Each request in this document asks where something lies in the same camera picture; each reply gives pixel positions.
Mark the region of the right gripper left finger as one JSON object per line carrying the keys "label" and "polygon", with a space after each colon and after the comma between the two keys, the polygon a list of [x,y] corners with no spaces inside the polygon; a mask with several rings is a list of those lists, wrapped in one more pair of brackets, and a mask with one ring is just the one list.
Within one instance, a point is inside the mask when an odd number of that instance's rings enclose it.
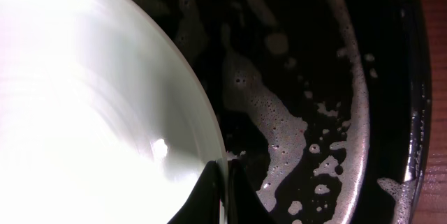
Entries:
{"label": "right gripper left finger", "polygon": [[221,173],[216,161],[209,161],[190,196],[168,224],[219,224]]}

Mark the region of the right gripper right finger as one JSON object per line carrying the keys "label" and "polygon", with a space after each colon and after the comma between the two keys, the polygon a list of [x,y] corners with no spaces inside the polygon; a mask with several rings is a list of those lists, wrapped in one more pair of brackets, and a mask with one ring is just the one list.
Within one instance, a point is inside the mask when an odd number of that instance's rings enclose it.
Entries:
{"label": "right gripper right finger", "polygon": [[274,224],[238,160],[228,161],[228,223]]}

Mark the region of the light blue plate front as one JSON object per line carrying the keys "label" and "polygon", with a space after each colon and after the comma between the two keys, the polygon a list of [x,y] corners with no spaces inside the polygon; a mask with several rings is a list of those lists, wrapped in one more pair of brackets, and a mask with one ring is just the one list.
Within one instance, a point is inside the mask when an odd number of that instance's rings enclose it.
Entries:
{"label": "light blue plate front", "polygon": [[1,0],[1,222],[167,223],[228,166],[186,59],[132,0]]}

